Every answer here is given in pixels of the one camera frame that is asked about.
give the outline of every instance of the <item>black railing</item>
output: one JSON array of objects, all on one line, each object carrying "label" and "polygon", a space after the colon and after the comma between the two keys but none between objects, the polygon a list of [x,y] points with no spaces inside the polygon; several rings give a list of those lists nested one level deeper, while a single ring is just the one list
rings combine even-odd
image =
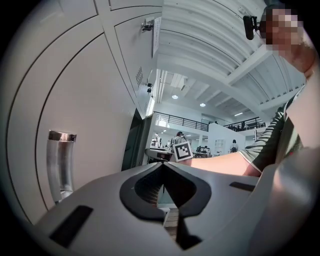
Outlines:
[{"label": "black railing", "polygon": [[241,122],[235,122],[228,125],[224,125],[224,127],[234,130],[235,132],[240,132],[240,131],[251,130],[254,128],[258,129],[258,128],[266,127],[266,123],[260,117],[255,117],[255,118],[251,118]]},{"label": "black railing", "polygon": [[174,124],[174,125],[180,125],[185,127],[190,127],[197,130],[202,131],[209,131],[209,125],[202,122],[193,121],[190,119],[178,117],[175,115],[165,114],[165,113],[159,113],[154,112],[156,114],[156,122],[158,122],[158,125],[161,125],[161,122],[165,122],[168,124]]}]

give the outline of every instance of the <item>metal handle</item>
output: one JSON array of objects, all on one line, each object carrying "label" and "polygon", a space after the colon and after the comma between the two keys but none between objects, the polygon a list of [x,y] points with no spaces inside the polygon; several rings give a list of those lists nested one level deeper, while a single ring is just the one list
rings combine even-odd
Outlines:
[{"label": "metal handle", "polygon": [[74,191],[73,151],[77,135],[73,133],[49,131],[46,147],[46,167],[49,186],[57,204]]}]

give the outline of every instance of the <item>cabinet vent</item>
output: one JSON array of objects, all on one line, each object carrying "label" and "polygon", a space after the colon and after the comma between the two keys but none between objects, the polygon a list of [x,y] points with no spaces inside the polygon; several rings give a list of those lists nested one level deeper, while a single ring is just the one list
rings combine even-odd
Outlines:
[{"label": "cabinet vent", "polygon": [[138,73],[137,73],[136,76],[135,76],[136,83],[138,84],[138,87],[140,87],[143,77],[144,77],[144,76],[143,76],[143,74],[142,74],[142,68],[140,67]]}]

